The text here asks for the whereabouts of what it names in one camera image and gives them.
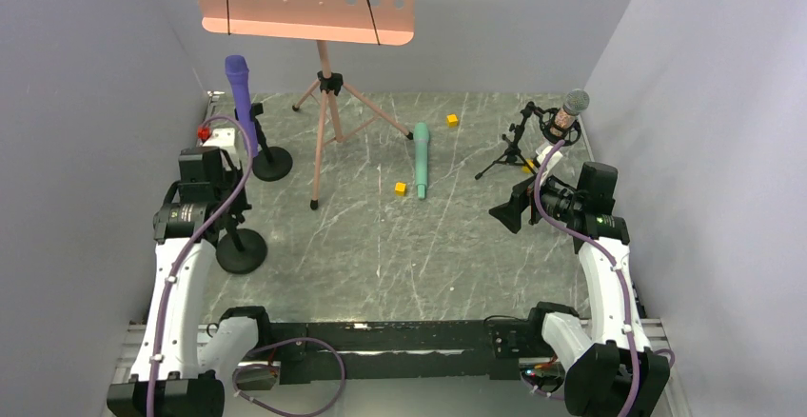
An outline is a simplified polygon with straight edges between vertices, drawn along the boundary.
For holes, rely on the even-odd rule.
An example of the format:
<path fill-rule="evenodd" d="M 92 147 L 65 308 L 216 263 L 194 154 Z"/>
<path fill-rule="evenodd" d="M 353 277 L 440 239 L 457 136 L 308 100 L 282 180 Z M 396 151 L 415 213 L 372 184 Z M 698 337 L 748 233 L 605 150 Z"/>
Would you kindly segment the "black round-base microphone stand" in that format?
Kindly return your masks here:
<path fill-rule="evenodd" d="M 258 117 L 264 112 L 261 103 L 252 103 L 250 117 L 256 132 L 259 151 L 253 159 L 252 172 L 260 180 L 274 182 L 286 177 L 293 166 L 291 154 L 284 148 L 270 146 Z"/>

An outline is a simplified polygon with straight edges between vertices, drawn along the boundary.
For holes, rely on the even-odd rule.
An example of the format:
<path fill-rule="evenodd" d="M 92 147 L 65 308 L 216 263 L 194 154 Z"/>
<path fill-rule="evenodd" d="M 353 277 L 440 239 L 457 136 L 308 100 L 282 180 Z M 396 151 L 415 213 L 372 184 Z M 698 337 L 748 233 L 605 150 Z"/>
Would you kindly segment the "black clip stand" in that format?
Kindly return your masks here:
<path fill-rule="evenodd" d="M 259 268 L 268 254 L 264 237 L 249 228 L 238 228 L 236 217 L 228 217 L 226 233 L 219 239 L 216 259 L 219 266 L 230 274 L 249 274 Z"/>

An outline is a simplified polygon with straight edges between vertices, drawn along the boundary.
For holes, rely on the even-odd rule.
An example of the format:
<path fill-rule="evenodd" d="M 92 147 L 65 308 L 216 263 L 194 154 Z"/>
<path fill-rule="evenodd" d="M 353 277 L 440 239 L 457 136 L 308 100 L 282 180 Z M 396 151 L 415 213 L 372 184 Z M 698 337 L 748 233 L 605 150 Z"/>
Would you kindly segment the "purple microphone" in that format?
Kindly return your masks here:
<path fill-rule="evenodd" d="M 226 78 L 229 81 L 235 103 L 237 118 L 246 131 L 249 150 L 253 156 L 259 153 L 255 124 L 251 115 L 251 94 L 248 85 L 249 69 L 243 55 L 229 55 L 225 60 Z"/>

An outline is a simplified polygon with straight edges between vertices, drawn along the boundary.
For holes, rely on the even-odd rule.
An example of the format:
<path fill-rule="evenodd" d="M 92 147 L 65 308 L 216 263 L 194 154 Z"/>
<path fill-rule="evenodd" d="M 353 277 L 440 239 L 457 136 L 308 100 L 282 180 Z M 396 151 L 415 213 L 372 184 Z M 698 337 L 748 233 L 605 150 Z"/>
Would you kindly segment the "teal green microphone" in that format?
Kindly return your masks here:
<path fill-rule="evenodd" d="M 415 144 L 415 186 L 418 198 L 424 200 L 428 188 L 428 151 L 430 142 L 430 131 L 425 122 L 416 124 L 413 131 L 413 141 Z"/>

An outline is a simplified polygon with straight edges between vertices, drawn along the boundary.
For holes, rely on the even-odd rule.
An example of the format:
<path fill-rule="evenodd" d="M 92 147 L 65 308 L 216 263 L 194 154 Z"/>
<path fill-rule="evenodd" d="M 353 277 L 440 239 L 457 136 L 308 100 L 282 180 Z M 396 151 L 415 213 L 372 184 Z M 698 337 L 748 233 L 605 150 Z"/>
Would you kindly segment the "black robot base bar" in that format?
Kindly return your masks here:
<path fill-rule="evenodd" d="M 282 385 L 314 381 L 477 377 L 517 380 L 553 351 L 515 317 L 269 326 L 244 364 L 271 365 Z"/>

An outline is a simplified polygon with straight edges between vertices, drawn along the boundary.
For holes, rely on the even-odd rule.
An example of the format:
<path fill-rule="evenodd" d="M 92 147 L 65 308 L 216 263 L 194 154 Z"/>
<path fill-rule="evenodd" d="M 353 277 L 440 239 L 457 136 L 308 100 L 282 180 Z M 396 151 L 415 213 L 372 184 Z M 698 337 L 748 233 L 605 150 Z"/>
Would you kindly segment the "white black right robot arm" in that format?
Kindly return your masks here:
<path fill-rule="evenodd" d="M 564 376 L 563 399 L 574 416 L 649 416 L 670 377 L 668 360 L 645 334 L 629 268 L 626 221 L 613 213 L 616 168 L 583 164 L 578 183 L 555 176 L 526 179 L 489 214 L 510 232 L 546 220 L 573 238 L 590 297 L 583 323 L 571 307 L 540 302 L 526 321 L 528 338 L 553 350 Z"/>

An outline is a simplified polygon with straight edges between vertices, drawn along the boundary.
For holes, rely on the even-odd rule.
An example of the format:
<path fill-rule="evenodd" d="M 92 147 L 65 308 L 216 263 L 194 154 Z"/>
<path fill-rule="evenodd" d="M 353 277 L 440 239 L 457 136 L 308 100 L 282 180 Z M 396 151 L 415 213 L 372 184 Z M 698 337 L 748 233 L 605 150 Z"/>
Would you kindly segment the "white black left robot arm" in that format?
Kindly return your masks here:
<path fill-rule="evenodd" d="M 249 306 L 227 309 L 200 343 L 210 269 L 248 274 L 268 249 L 260 233 L 242 226 L 251 208 L 248 171 L 235 149 L 184 149 L 178 164 L 180 176 L 153 217 L 156 276 L 146 331 L 128 377 L 108 389 L 115 416 L 221 416 L 235 369 L 269 340 L 266 311 Z"/>

